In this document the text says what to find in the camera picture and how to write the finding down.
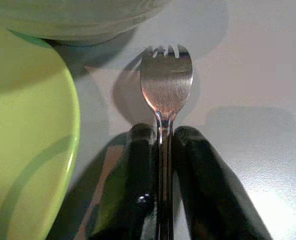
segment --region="bowl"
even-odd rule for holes
[[[0,0],[0,25],[68,45],[105,42],[171,0]]]

